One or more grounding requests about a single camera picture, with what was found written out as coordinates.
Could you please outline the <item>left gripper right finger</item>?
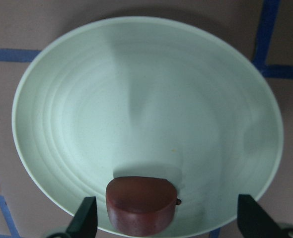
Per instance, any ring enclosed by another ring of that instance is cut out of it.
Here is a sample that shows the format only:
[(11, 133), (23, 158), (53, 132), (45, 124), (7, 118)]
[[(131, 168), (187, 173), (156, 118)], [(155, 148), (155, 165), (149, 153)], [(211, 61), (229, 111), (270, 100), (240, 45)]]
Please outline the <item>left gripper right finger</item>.
[(244, 238), (289, 237), (249, 194), (238, 196), (237, 226)]

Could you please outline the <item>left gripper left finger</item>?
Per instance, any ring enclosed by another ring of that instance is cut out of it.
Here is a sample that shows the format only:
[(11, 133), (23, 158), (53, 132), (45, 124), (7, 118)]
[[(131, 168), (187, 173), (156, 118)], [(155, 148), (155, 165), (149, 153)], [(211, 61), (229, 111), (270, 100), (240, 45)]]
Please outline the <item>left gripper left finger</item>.
[(71, 238), (94, 238), (97, 234), (98, 216), (96, 197), (85, 197), (66, 229)]

